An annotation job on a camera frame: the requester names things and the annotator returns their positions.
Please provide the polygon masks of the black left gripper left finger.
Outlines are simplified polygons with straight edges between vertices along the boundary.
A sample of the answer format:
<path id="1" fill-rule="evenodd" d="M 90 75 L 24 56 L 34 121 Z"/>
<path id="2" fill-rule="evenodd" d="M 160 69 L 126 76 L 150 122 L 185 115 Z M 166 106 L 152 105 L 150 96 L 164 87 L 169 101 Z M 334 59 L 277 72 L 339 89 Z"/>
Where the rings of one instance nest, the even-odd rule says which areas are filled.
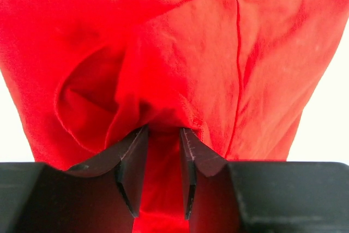
<path id="1" fill-rule="evenodd" d="M 57 170 L 1 164 L 1 232 L 132 232 L 139 216 L 148 128 Z"/>

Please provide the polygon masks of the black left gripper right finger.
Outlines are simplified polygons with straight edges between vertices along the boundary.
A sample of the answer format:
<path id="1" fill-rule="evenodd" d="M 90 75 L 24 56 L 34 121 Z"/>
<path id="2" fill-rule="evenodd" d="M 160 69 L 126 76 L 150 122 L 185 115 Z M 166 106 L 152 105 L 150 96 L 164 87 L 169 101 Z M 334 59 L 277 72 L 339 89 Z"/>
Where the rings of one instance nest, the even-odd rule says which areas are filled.
<path id="1" fill-rule="evenodd" d="M 348 166 L 228 161 L 180 130 L 190 232 L 348 232 Z"/>

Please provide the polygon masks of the red t-shirt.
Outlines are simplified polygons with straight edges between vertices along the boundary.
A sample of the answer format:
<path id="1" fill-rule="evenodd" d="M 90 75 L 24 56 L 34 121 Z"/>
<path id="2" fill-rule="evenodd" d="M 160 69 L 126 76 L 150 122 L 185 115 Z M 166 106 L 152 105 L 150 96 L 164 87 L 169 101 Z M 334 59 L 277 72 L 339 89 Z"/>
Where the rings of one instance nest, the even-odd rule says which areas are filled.
<path id="1" fill-rule="evenodd" d="M 34 159 L 67 169 L 149 126 L 135 232 L 188 232 L 179 129 L 285 160 L 348 0 L 1 0 L 1 72 Z"/>

